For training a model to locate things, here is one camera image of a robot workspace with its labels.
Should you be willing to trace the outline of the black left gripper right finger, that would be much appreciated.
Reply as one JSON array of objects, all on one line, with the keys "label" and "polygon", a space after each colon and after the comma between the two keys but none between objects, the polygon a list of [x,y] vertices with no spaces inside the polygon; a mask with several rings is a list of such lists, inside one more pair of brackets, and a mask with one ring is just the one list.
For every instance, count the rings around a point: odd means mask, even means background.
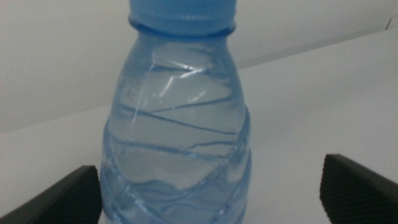
[{"label": "black left gripper right finger", "polygon": [[331,223],[397,224],[397,183],[341,154],[325,156],[320,200]]}]

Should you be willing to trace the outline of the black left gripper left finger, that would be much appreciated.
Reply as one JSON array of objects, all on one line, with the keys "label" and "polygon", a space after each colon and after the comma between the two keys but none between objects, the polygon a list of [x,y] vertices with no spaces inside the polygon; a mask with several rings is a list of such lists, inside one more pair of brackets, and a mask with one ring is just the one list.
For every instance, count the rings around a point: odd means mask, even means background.
[{"label": "black left gripper left finger", "polygon": [[81,166],[36,197],[1,217],[1,224],[97,224],[101,211],[97,168]]}]

